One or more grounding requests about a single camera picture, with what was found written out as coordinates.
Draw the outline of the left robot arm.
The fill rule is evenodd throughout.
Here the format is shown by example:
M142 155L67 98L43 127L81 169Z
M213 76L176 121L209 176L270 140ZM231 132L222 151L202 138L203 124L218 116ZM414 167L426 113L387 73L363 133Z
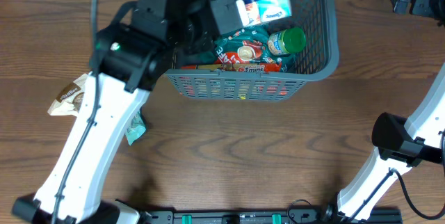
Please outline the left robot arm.
M29 223L138 223L138 210L102 200L128 126L174 53L208 51L217 37L247 24L243 0L135 0L98 29L98 1L91 1L91 71L76 121L45 183L12 208Z

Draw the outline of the beige snack pouch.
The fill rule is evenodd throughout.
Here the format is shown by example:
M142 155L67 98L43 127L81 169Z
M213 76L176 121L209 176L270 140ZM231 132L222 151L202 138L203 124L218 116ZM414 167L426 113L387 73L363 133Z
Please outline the beige snack pouch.
M87 78L88 74L82 74L79 78L75 79L62 89L52 102L47 113L49 115L57 116L78 116L83 101Z

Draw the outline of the green coffee bag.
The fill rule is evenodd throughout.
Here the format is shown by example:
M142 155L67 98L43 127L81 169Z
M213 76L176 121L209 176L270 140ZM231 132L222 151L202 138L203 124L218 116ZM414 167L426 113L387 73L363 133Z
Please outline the green coffee bag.
M269 51L267 26L249 26L221 36L215 41L215 49L198 55L193 65L220 63L277 63L279 72L291 72L296 68L294 54L276 56Z

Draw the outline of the green lidded jar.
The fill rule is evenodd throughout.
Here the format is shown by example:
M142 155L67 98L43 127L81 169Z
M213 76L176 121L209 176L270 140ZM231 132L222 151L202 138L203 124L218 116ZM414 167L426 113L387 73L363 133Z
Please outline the green lidded jar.
M301 52L306 46L305 32L299 27L272 33L267 42L269 51L276 56Z

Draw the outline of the orange spaghetti pack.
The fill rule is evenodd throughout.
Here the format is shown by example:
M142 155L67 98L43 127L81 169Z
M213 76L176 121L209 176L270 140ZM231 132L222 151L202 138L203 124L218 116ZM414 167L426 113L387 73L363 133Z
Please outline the orange spaghetti pack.
M220 63L209 65L187 65L182 70L223 70L231 72L279 72L281 65L277 63Z

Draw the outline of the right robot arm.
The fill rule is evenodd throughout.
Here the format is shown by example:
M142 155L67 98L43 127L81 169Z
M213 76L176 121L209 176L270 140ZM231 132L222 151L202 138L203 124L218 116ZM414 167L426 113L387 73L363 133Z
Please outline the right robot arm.
M391 0L397 14L427 17L444 25L444 0ZM326 223L393 223L376 203L395 181L422 161L444 165L444 71L440 70L419 107L408 118L382 113L371 134L373 151L352 182L337 193L320 220Z

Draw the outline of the small teal packet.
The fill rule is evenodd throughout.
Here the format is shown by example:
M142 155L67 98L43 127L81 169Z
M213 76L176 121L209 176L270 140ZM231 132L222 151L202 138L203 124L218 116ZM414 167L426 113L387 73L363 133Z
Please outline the small teal packet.
M147 131L147 127L145 124L145 120L141 114L141 112L137 112L133 119L131 120L130 125L128 126L125 136L127 138L127 142L129 145L132 145L135 141L137 141L145 132Z

